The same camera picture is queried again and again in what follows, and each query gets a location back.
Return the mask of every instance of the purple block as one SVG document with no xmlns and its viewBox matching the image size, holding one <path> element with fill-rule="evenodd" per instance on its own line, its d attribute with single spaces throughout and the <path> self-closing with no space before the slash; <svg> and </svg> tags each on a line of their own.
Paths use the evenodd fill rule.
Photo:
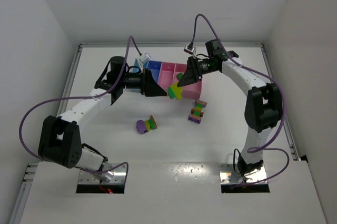
<svg viewBox="0 0 337 224">
<path fill-rule="evenodd" d="M 140 134 L 146 133 L 146 125 L 144 120 L 138 120 L 136 123 L 136 128 Z"/>
<path fill-rule="evenodd" d="M 201 101 L 201 100 L 200 100 Z M 198 103 L 196 102 L 196 100 L 195 100 L 195 102 L 194 102 L 194 104 L 195 105 L 197 105 Z M 207 106 L 207 103 L 206 104 L 204 104 L 203 106 L 202 106 L 202 108 L 205 108 Z"/>
<path fill-rule="evenodd" d="M 200 124 L 200 122 L 201 122 L 201 120 L 198 120 L 198 119 L 196 119 L 196 118 L 194 118 L 192 116 L 189 116 L 189 120 L 191 120 L 191 121 L 193 121 L 195 123 L 198 123 L 198 124 Z"/>
</svg>

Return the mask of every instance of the blue bin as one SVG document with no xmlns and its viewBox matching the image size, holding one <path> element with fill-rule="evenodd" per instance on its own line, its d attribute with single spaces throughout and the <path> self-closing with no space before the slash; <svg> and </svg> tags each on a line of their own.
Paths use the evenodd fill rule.
<svg viewBox="0 0 337 224">
<path fill-rule="evenodd" d="M 161 66 L 162 66 L 162 62 L 158 62 L 158 61 L 149 61 L 147 65 L 147 68 L 151 70 L 152 77 L 156 81 L 156 83 L 158 83 Z"/>
</svg>

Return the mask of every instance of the metal frame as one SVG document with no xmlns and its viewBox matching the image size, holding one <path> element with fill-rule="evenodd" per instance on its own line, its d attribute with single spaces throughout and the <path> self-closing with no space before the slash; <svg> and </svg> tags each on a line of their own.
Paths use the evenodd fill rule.
<svg viewBox="0 0 337 224">
<path fill-rule="evenodd" d="M 68 74 L 68 77 L 67 77 L 67 81 L 66 81 L 65 86 L 64 86 L 64 91 L 62 93 L 63 98 L 66 97 L 66 96 L 70 96 L 70 92 L 71 92 L 72 87 L 73 87 L 74 78 L 75 78 L 76 70 L 77 70 L 77 67 L 78 67 L 78 63 L 79 63 L 80 58 L 81 58 L 81 52 L 82 52 L 82 48 L 81 48 L 81 46 L 78 46 L 76 51 L 75 51 L 74 58 L 73 58 L 73 61 L 72 61 L 72 65 L 70 67 L 69 74 Z M 68 100 L 62 100 L 60 102 L 60 105 L 58 106 L 58 110 L 57 110 L 57 115 L 60 115 L 61 113 L 65 112 L 67 104 L 68 104 Z"/>
<path fill-rule="evenodd" d="M 272 78 L 274 78 L 274 74 L 273 74 L 273 71 L 272 71 L 272 68 L 271 68 L 271 65 L 270 65 L 270 62 L 269 62 L 269 59 L 268 59 L 268 56 L 267 56 L 267 52 L 265 50 L 264 45 L 262 45 L 262 47 L 261 47 L 261 52 L 262 52 L 262 55 L 263 55 L 265 66 L 266 66 L 267 71 L 268 71 L 268 75 L 271 76 Z M 290 152 L 291 152 L 291 156 L 292 156 L 293 160 L 300 160 L 299 153 L 297 151 L 297 148 L 296 148 L 296 145 L 295 145 L 295 142 L 294 142 L 294 137 L 293 137 L 293 134 L 291 133 L 291 129 L 290 129 L 289 121 L 288 121 L 287 117 L 285 117 L 285 121 L 284 121 L 284 131 L 285 131 L 286 138 L 288 140 L 288 144 L 289 144 L 289 148 L 290 148 Z"/>
<path fill-rule="evenodd" d="M 190 43 L 190 41 L 186 42 L 142 42 L 137 43 L 139 47 L 185 47 L 186 44 Z M 236 42 L 224 42 L 225 46 L 231 47 L 263 47 L 261 42 L 243 42 L 243 43 L 236 43 Z M 204 42 L 194 42 L 195 46 L 204 46 Z M 84 47 L 125 47 L 126 42 L 88 42 L 88 43 L 81 43 L 80 48 Z"/>
<path fill-rule="evenodd" d="M 20 192 L 17 196 L 12 216 L 9 220 L 9 224 L 19 224 L 21 221 L 21 217 L 28 199 L 28 195 L 32 187 L 37 165 L 38 163 L 29 163 L 27 166 L 25 175 L 22 180 Z"/>
</svg>

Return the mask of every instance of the toy block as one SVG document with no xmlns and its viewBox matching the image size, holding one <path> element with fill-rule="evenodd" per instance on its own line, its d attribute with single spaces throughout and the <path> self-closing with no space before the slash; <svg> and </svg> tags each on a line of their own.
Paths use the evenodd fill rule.
<svg viewBox="0 0 337 224">
<path fill-rule="evenodd" d="M 168 95 L 170 96 L 171 99 L 173 98 L 181 99 L 182 98 L 181 94 L 183 93 L 183 88 L 178 87 L 177 85 L 178 85 L 178 82 L 172 84 L 167 89 Z"/>
<path fill-rule="evenodd" d="M 146 126 L 146 131 L 149 132 L 151 129 L 150 123 L 148 122 L 148 120 L 145 121 L 145 126 Z"/>
<path fill-rule="evenodd" d="M 191 109 L 191 113 L 192 113 L 192 114 L 195 114 L 196 112 L 200 114 L 200 115 L 199 115 L 200 117 L 202 117 L 202 116 L 204 115 L 204 113 L 201 112 L 201 111 L 198 111 L 198 110 L 196 110 L 196 109 L 194 109 L 194 108 Z"/>
<path fill-rule="evenodd" d="M 150 124 L 151 129 L 157 129 L 157 127 L 156 127 L 156 125 L 155 125 L 155 123 L 153 122 L 152 119 L 149 119 L 148 123 Z"/>
<path fill-rule="evenodd" d="M 199 106 L 196 106 L 195 109 L 196 109 L 197 111 L 199 111 L 199 112 L 202 111 L 202 107 L 199 107 Z"/>
<path fill-rule="evenodd" d="M 207 103 L 201 100 L 195 100 L 195 105 L 201 105 L 202 108 L 205 108 L 207 106 Z"/>
<path fill-rule="evenodd" d="M 154 123 L 154 129 L 157 129 L 157 128 L 158 128 L 157 123 L 156 123 L 156 121 L 154 120 L 154 118 L 153 118 L 152 115 L 150 116 L 150 119 L 151 119 L 151 120 L 153 121 L 153 123 Z"/>
<path fill-rule="evenodd" d="M 194 115 L 194 114 L 191 114 L 191 115 L 189 116 L 189 120 L 191 120 L 191 121 L 193 121 L 193 122 L 195 122 L 195 123 L 198 123 L 198 124 L 200 124 L 200 122 L 201 122 L 200 117 L 197 116 L 197 115 Z"/>
<path fill-rule="evenodd" d="M 177 75 L 177 79 L 180 80 L 180 79 L 183 77 L 183 75 L 184 75 L 183 73 L 179 73 L 179 74 Z"/>
<path fill-rule="evenodd" d="M 144 134 L 144 133 L 147 132 L 146 125 L 145 125 L 145 122 L 143 120 L 138 120 L 136 122 L 136 128 L 137 128 L 137 130 L 140 134 Z"/>
<path fill-rule="evenodd" d="M 138 120 L 136 122 L 136 128 L 137 128 L 137 130 L 140 134 L 144 134 L 144 133 L 150 131 L 151 129 L 153 129 L 153 130 L 157 129 L 157 124 L 156 124 L 153 116 L 151 115 L 149 120 L 145 120 L 145 121 Z"/>
</svg>

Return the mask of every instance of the cable connector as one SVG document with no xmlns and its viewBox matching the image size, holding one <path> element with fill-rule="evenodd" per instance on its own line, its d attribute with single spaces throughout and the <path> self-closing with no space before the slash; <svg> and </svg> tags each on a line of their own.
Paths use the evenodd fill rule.
<svg viewBox="0 0 337 224">
<path fill-rule="evenodd" d="M 193 43 L 190 43 L 184 48 L 184 52 L 194 55 L 196 52 L 196 47 L 193 46 Z"/>
<path fill-rule="evenodd" d="M 140 68 L 141 72 L 143 71 L 143 65 L 151 59 L 148 53 L 145 53 L 137 58 L 138 67 Z"/>
</svg>

